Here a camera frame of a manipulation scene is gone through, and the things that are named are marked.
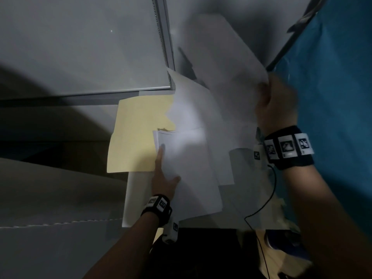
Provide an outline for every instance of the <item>yellow paper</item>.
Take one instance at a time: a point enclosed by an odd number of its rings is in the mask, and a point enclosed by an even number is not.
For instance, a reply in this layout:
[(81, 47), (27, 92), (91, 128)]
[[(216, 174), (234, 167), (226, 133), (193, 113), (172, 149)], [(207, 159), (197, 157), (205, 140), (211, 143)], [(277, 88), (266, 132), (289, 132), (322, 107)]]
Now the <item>yellow paper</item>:
[(152, 131), (173, 131), (165, 113), (173, 95), (138, 96), (121, 100), (111, 136), (107, 172), (153, 171), (156, 150)]

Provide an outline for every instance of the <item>forearm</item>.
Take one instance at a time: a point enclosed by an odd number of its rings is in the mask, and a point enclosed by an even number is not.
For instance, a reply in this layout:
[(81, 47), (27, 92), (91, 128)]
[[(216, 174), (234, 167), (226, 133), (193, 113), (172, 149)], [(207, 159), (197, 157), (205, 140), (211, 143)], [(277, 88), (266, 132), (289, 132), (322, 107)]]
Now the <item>forearm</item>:
[(144, 213), (84, 279), (137, 278), (150, 252), (158, 225), (158, 216), (152, 212)]
[(329, 278), (370, 277), (372, 249), (316, 168), (283, 171), (304, 244)]

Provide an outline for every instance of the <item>blue fabric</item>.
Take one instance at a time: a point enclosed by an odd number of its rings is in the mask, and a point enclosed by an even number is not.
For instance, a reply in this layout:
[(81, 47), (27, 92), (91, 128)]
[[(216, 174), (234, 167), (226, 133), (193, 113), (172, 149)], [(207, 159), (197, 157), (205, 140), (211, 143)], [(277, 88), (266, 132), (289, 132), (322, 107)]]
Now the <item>blue fabric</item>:
[[(371, 10), (372, 0), (328, 0), (275, 72), (298, 90), (317, 169), (372, 239)], [(281, 181), (277, 193), (289, 205)]]

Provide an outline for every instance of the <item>hand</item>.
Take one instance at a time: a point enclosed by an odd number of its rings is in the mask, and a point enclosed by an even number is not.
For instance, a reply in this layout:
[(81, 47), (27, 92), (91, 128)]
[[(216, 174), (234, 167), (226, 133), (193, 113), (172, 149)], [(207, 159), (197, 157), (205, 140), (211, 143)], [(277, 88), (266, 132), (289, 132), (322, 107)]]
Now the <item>hand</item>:
[(280, 129), (297, 125), (297, 94), (274, 73), (269, 74), (269, 85), (258, 85), (260, 99), (255, 112), (258, 127), (267, 136)]
[(151, 181), (152, 195), (162, 194), (168, 197), (171, 201), (174, 197), (176, 186), (181, 180), (181, 177), (177, 176), (172, 180), (167, 180), (164, 177), (163, 171), (161, 170), (161, 161), (163, 159), (163, 148), (159, 147), (158, 155), (155, 160), (155, 172), (154, 177)]

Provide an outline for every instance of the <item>black wristband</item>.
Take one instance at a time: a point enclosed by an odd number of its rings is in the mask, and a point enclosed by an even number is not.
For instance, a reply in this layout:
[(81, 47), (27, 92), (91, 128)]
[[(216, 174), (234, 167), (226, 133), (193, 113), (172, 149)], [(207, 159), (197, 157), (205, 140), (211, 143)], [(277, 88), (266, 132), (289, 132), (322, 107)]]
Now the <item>black wristband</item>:
[(280, 129), (265, 138), (265, 151), (269, 163), (283, 170), (293, 166), (314, 164), (309, 137), (297, 126)]
[(169, 222), (172, 214), (170, 200), (165, 195), (156, 194), (150, 198), (141, 215), (148, 211), (155, 213), (159, 217), (159, 227), (162, 227)]

